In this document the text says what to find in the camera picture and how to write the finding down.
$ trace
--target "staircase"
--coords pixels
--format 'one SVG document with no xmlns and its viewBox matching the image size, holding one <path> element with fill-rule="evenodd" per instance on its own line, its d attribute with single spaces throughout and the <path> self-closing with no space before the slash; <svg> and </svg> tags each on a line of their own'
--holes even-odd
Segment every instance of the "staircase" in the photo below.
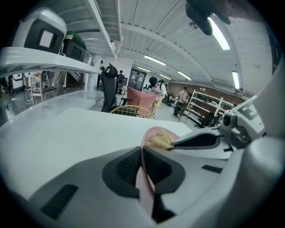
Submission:
<svg viewBox="0 0 285 228">
<path fill-rule="evenodd" d="M 77 73 L 74 71 L 67 72 L 66 75 L 66 87 L 75 87 L 75 86 L 82 86 L 83 85 L 83 73 Z"/>
</svg>

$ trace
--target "wire chair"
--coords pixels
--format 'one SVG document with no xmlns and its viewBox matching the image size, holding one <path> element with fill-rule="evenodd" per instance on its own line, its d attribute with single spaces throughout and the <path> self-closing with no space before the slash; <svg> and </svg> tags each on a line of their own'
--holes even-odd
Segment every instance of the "wire chair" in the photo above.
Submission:
<svg viewBox="0 0 285 228">
<path fill-rule="evenodd" d="M 113 109 L 112 111 L 110 111 L 110 113 L 125 115 L 125 116 L 141 117 L 141 118 L 147 118 L 147 119 L 157 119 L 148 110 L 142 107 L 136 106 L 136 105 L 119 106 Z"/>
</svg>

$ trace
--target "white ceiling beam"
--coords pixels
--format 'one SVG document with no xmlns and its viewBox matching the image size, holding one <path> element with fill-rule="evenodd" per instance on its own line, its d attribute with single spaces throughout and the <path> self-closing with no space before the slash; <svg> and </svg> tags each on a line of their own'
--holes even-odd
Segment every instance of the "white ceiling beam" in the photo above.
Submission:
<svg viewBox="0 0 285 228">
<path fill-rule="evenodd" d="M 232 18 L 230 18 L 231 24 L 230 25 L 226 25 L 226 28 L 228 30 L 228 33 L 230 34 L 230 37 L 232 38 L 233 44 L 236 48 L 236 52 L 237 52 L 237 56 L 239 58 L 239 62 L 240 62 L 240 68 L 241 68 L 241 73 L 239 73 L 239 80 L 242 81 L 242 87 L 243 87 L 243 94 L 245 94 L 245 61 L 244 61 L 244 57 L 242 54 L 242 47 L 241 47 L 241 43 L 240 40 L 237 36 L 237 33 L 235 32 L 234 29 L 234 21 Z"/>
<path fill-rule="evenodd" d="M 110 29 L 110 30 L 118 31 L 118 28 L 109 28 L 109 27 L 105 27 L 105 29 Z"/>
<path fill-rule="evenodd" d="M 75 20 L 75 21 L 71 21 L 69 23 L 66 23 L 66 26 L 80 24 L 80 23 L 89 23 L 89 22 L 94 22 L 94 19 Z"/>
<path fill-rule="evenodd" d="M 109 33 L 109 36 L 119 36 L 118 34 L 115 34 L 115 33 Z"/>
<path fill-rule="evenodd" d="M 96 39 L 96 38 L 99 38 L 99 39 L 104 39 L 104 36 L 103 34 L 100 32 L 100 31 L 96 31 L 96 32 L 76 32 L 78 35 L 80 35 L 81 39 L 90 39 L 90 38 L 93 38 L 93 39 Z"/>
<path fill-rule="evenodd" d="M 104 17 L 116 17 L 116 15 L 101 15 L 101 18 L 104 18 Z"/>
<path fill-rule="evenodd" d="M 116 54 L 115 54 L 115 51 L 113 50 L 113 46 L 111 44 L 109 35 L 108 35 L 108 33 L 104 27 L 104 24 L 102 22 L 102 19 L 100 17 L 99 11 L 97 9 L 97 6 L 96 6 L 94 0 L 84 0 L 84 2 L 87 5 L 87 8 L 92 15 L 94 22 L 98 25 L 98 28 L 100 29 L 101 33 L 103 34 L 104 39 L 105 39 L 105 41 L 106 41 L 106 43 L 110 49 L 110 52 L 112 53 L 113 57 L 116 58 Z"/>
<path fill-rule="evenodd" d="M 179 47 L 175 43 L 172 43 L 170 40 L 162 37 L 159 34 L 153 33 L 153 32 L 148 31 L 146 29 L 143 29 L 143 28 L 140 28 L 140 27 L 137 27 L 137 26 L 133 26 L 133 25 L 130 25 L 130 24 L 121 23 L 121 28 L 126 30 L 126 31 L 130 31 L 130 32 L 134 32 L 134 33 L 139 33 L 139 34 L 145 35 L 145 36 L 147 36 L 147 37 L 149 37 L 151 39 L 154 39 L 154 40 L 156 40 L 156 41 L 158 41 L 160 43 L 163 43 L 163 44 L 167 45 L 169 48 L 171 48 L 174 51 L 178 52 L 184 58 L 189 60 L 193 65 L 195 65 L 203 73 L 203 75 L 206 76 L 206 78 L 209 81 L 212 80 L 211 75 L 206 71 L 206 69 L 195 58 L 193 58 L 191 55 L 189 55 L 186 51 L 184 51 L 181 47 Z"/>
<path fill-rule="evenodd" d="M 117 11 L 117 23 L 119 31 L 119 39 L 122 41 L 122 32 L 121 32 L 121 14 L 120 14 L 120 0 L 115 0 L 116 2 L 116 11 Z"/>
<path fill-rule="evenodd" d="M 102 9 L 116 9 L 113 6 L 99 6 L 99 8 L 102 8 Z"/>
<path fill-rule="evenodd" d="M 98 40 L 103 40 L 102 38 L 83 38 L 83 40 L 86 42 L 88 41 L 98 41 Z"/>
<path fill-rule="evenodd" d="M 84 10 L 84 9 L 87 9 L 87 6 L 81 5 L 81 6 L 77 6 L 77 7 L 71 8 L 71 9 L 67 9 L 67 10 L 58 12 L 57 14 L 59 16 L 62 16 L 63 14 L 66 14 L 66 13 L 73 13 L 73 12 L 76 12 L 77 10 Z"/>
<path fill-rule="evenodd" d="M 109 21 L 103 21 L 103 24 L 112 24 L 112 25 L 117 25 L 115 22 L 109 22 Z"/>
</svg>

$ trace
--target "pink chair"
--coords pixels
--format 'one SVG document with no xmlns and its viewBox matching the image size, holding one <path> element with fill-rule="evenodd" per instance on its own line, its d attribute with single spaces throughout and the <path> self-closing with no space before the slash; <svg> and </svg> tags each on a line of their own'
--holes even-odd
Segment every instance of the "pink chair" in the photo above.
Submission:
<svg viewBox="0 0 285 228">
<path fill-rule="evenodd" d="M 128 101 L 128 105 L 136 105 L 150 111 L 156 97 L 154 94 L 146 94 L 128 87 L 127 98 L 133 100 Z"/>
</svg>

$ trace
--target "black rubber pad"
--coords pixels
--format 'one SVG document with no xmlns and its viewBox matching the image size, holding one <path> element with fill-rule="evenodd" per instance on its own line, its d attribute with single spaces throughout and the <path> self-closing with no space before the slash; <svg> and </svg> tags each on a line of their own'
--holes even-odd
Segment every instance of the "black rubber pad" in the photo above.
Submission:
<svg viewBox="0 0 285 228">
<path fill-rule="evenodd" d="M 233 149 L 231 147 L 224 149 L 224 152 L 229 152 L 229 151 L 233 151 Z"/>
<path fill-rule="evenodd" d="M 105 185 L 117 195 L 139 198 L 135 182 L 140 166 L 140 147 L 136 147 L 109 161 L 102 170 L 102 179 Z"/>
<path fill-rule="evenodd" d="M 210 147 L 212 149 L 220 144 L 219 137 L 223 137 L 223 135 L 217 136 L 212 133 L 200 133 L 179 142 L 175 142 L 174 149 L 178 149 L 179 147 L 188 147 L 188 149 L 191 149 L 191 147 Z"/>
<path fill-rule="evenodd" d="M 147 174 L 155 185 L 155 194 L 175 192 L 186 175 L 183 166 L 150 147 L 143 147 L 143 156 Z"/>
<path fill-rule="evenodd" d="M 66 184 L 47 202 L 41 211 L 56 220 L 74 196 L 77 189 L 78 187 L 72 184 Z"/>
<path fill-rule="evenodd" d="M 204 165 L 202 169 L 205 169 L 205 170 L 208 170 L 214 173 L 221 173 L 221 171 L 223 170 L 222 168 L 215 167 L 215 166 L 209 166 L 209 165 Z"/>
</svg>

